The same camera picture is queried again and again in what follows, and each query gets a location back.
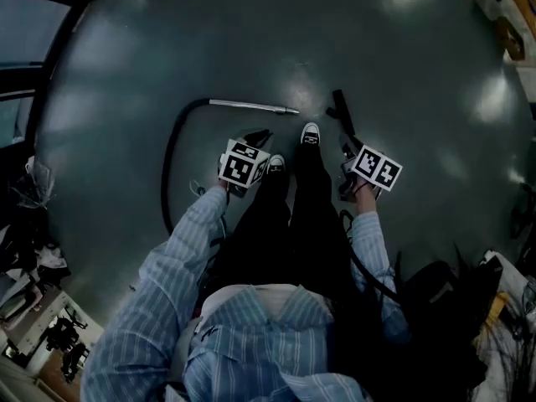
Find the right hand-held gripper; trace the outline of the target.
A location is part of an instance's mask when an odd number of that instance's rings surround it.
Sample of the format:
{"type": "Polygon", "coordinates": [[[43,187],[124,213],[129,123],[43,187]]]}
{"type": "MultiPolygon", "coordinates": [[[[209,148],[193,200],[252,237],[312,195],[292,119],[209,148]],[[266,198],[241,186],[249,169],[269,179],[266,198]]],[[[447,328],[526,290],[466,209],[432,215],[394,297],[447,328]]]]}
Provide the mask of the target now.
{"type": "Polygon", "coordinates": [[[364,145],[356,136],[340,133],[338,143],[344,155],[341,165],[343,181],[338,187],[338,197],[353,202],[355,193],[363,185],[371,185],[376,199],[390,192],[400,176],[403,166],[372,147],[364,145]]]}

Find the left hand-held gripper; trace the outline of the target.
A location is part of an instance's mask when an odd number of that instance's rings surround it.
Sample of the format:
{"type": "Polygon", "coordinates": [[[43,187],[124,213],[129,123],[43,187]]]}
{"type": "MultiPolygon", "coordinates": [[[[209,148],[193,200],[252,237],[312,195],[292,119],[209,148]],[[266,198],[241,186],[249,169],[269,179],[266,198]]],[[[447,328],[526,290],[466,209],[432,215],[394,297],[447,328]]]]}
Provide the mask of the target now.
{"type": "MultiPolygon", "coordinates": [[[[273,135],[269,129],[244,135],[246,142],[257,142],[263,147],[273,135]]],[[[247,190],[262,178],[271,155],[261,149],[229,139],[225,153],[219,160],[219,178],[228,183],[230,194],[243,198],[247,190]]]]}

